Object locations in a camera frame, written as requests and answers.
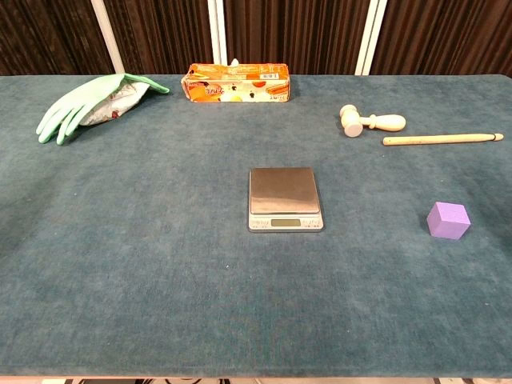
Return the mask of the green rubber glove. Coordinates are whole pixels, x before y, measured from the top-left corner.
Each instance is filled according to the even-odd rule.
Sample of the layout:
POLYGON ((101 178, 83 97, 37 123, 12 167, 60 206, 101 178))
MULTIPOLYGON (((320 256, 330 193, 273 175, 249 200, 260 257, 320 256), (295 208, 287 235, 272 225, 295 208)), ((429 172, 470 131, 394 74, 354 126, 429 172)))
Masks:
POLYGON ((95 78, 60 97, 45 113, 36 128, 38 141, 48 142, 56 136, 57 144, 80 126, 82 118, 97 104, 119 88, 121 81, 144 82, 150 85, 149 90, 168 94, 170 89, 148 77, 133 74, 110 74, 95 78))

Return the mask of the small wooden mallet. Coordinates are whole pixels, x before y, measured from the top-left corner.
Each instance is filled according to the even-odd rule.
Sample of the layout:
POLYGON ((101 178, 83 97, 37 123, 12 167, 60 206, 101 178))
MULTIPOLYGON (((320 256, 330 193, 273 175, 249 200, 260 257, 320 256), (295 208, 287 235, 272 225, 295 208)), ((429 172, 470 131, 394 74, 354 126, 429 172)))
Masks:
POLYGON ((339 111, 340 123, 345 136, 356 138, 360 136, 363 129, 378 129, 389 132, 403 130, 406 126, 406 119, 398 114, 375 115, 362 117, 356 106, 347 104, 339 111))

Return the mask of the white partition post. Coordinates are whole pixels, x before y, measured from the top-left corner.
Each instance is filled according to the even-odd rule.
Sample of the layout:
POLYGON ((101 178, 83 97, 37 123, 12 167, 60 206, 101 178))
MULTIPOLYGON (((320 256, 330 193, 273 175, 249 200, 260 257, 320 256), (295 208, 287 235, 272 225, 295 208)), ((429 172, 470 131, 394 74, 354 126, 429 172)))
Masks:
POLYGON ((388 0, 370 0, 354 74, 367 76, 374 59, 388 0))
POLYGON ((125 68, 122 62, 118 44, 114 36, 114 31, 110 23, 110 18, 104 3, 104 0, 90 0, 94 10, 95 17, 98 21, 102 37, 106 45, 110 60, 112 62, 116 74, 124 73, 125 68))
POLYGON ((214 64, 228 65, 223 0, 207 0, 214 64))

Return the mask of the orange snack box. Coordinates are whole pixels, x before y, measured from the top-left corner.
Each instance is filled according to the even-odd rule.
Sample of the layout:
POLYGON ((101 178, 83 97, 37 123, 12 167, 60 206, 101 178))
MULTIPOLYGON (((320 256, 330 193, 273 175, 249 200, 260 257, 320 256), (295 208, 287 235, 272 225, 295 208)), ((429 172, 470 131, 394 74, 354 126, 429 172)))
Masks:
POLYGON ((288 66, 281 63, 194 63, 181 84, 192 102, 286 102, 290 98, 288 66))

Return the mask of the patterned white plastic bag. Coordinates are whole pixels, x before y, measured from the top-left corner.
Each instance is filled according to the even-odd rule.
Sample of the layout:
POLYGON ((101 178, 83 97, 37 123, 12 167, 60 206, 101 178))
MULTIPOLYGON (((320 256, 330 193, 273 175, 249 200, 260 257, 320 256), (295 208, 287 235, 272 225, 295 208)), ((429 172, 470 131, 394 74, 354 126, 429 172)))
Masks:
POLYGON ((125 112, 137 105, 150 88, 144 82, 122 80, 119 88, 100 101, 80 121, 81 126, 92 126, 121 117, 125 112))

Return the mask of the purple small block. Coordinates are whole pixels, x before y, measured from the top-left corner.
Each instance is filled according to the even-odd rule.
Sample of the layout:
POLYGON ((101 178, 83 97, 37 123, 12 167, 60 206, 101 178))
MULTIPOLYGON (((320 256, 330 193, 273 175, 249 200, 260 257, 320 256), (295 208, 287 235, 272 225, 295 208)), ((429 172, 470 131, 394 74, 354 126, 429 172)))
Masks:
POLYGON ((459 240, 471 225, 465 206, 449 202, 436 202, 426 222, 431 236, 453 240, 459 240))

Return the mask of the long wooden stick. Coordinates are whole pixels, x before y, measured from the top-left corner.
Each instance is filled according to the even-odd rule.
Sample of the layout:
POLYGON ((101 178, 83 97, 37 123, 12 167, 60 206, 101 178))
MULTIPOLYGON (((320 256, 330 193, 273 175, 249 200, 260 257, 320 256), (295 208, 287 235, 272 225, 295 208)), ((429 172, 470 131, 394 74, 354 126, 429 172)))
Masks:
POLYGON ((426 136, 384 137, 384 146, 412 146, 455 144, 471 142, 498 142, 504 139, 503 134, 448 134, 426 136))

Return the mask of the small digital scale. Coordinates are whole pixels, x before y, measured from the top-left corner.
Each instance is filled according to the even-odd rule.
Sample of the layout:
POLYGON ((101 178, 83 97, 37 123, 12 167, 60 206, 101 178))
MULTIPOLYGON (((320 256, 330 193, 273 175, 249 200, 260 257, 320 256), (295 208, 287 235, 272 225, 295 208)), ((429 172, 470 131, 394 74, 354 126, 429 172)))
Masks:
POLYGON ((248 227, 253 232, 323 230, 313 169, 253 168, 249 175, 248 227))

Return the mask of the teal table cloth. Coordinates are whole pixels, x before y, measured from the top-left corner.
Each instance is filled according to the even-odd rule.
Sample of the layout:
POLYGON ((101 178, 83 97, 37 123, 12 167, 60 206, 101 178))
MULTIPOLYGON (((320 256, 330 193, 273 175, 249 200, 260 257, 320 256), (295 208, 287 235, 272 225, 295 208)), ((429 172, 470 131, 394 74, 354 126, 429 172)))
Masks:
POLYGON ((512 78, 299 76, 38 142, 83 76, 0 77, 0 375, 512 376, 512 78), (403 130, 345 136, 339 111, 403 130), (503 134, 384 146, 384 137, 503 134), (253 232, 253 168, 310 167, 324 228, 253 232), (430 235, 462 204, 459 240, 430 235))

